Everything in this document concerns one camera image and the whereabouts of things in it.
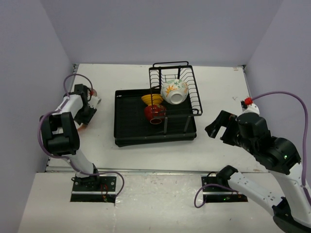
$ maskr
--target tabletop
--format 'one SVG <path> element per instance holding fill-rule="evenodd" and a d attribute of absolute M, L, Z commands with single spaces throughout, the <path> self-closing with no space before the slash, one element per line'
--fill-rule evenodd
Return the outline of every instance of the tabletop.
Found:
<path fill-rule="evenodd" d="M 149 67 L 140 65 L 80 64 L 77 73 L 91 79 L 102 102 L 88 127 L 79 133 L 84 155 L 99 169 L 218 171 L 232 165 L 242 172 L 266 172 L 238 147 L 209 138 L 204 128 L 221 110 L 240 114 L 241 100 L 249 96 L 242 67 L 193 67 L 203 107 L 195 117 L 197 137 L 179 141 L 119 148 L 114 141 L 115 91 L 149 88 Z M 77 76 L 74 84 L 88 81 Z M 71 170 L 66 162 L 51 159 L 47 171 Z"/>
<path fill-rule="evenodd" d="M 193 206 L 201 176 L 125 175 L 112 203 L 70 202 L 74 173 L 37 173 L 18 233 L 281 233 L 272 217 L 251 201 Z M 282 192 L 270 173 L 248 173 L 267 189 Z"/>

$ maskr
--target dish rack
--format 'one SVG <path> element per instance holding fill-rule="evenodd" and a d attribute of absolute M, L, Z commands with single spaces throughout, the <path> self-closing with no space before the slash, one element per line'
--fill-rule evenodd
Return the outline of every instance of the dish rack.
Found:
<path fill-rule="evenodd" d="M 184 102 L 173 105 L 163 101 L 165 115 L 153 112 L 162 123 L 153 125 L 144 115 L 144 95 L 160 94 L 163 83 L 181 79 L 188 84 L 189 94 Z M 188 62 L 155 63 L 149 68 L 150 88 L 117 90 L 115 93 L 114 137 L 119 147 L 193 140 L 196 138 L 194 117 L 201 116 L 202 105 L 192 66 Z"/>
<path fill-rule="evenodd" d="M 186 63 L 186 65 L 175 65 L 168 66 L 168 64 L 181 64 Z M 150 94 L 159 94 L 163 87 L 163 83 L 173 79 L 180 79 L 188 84 L 189 94 L 186 100 L 178 105 L 171 105 L 165 102 L 166 111 L 154 112 L 152 109 L 153 117 L 164 119 L 164 130 L 163 133 L 167 133 L 169 118 L 186 117 L 186 123 L 183 131 L 185 133 L 188 129 L 188 125 L 191 117 L 201 116 L 203 113 L 201 100 L 199 96 L 199 91 L 197 83 L 195 80 L 193 68 L 189 65 L 189 62 L 161 62 L 154 63 L 151 68 L 149 68 L 149 81 L 150 81 Z"/>

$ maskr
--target black tray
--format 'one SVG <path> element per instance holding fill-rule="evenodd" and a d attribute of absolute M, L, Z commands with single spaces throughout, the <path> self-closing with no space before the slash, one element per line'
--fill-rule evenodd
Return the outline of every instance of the black tray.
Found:
<path fill-rule="evenodd" d="M 161 124 L 153 125 L 145 118 L 147 105 L 141 100 L 150 94 L 150 89 L 119 90 L 115 94 L 114 137 L 119 147 L 157 142 L 193 140 L 196 138 L 194 117 L 189 117 L 187 130 L 184 132 L 188 117 L 169 118 L 167 132 L 164 134 L 164 119 Z M 190 98 L 179 104 L 162 104 L 167 110 L 191 108 Z"/>

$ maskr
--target dish rack handle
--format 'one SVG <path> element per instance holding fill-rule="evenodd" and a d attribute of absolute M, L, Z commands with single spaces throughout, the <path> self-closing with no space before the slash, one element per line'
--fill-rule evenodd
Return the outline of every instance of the dish rack handle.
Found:
<path fill-rule="evenodd" d="M 187 61 L 180 61 L 180 62 L 157 62 L 157 63 L 154 63 L 152 67 L 155 67 L 155 65 L 173 64 L 173 63 L 187 63 L 187 65 L 189 65 L 189 62 L 187 62 Z"/>

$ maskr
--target yellow bowl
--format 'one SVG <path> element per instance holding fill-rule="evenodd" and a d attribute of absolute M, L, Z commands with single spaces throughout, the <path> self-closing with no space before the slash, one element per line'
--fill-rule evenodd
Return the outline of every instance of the yellow bowl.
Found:
<path fill-rule="evenodd" d="M 148 106 L 151 104 L 161 104 L 163 102 L 163 98 L 160 94 L 153 94 L 152 95 L 152 103 L 151 103 L 151 95 L 145 95 L 143 97 L 141 97 L 141 100 L 144 101 L 145 104 L 147 104 Z"/>

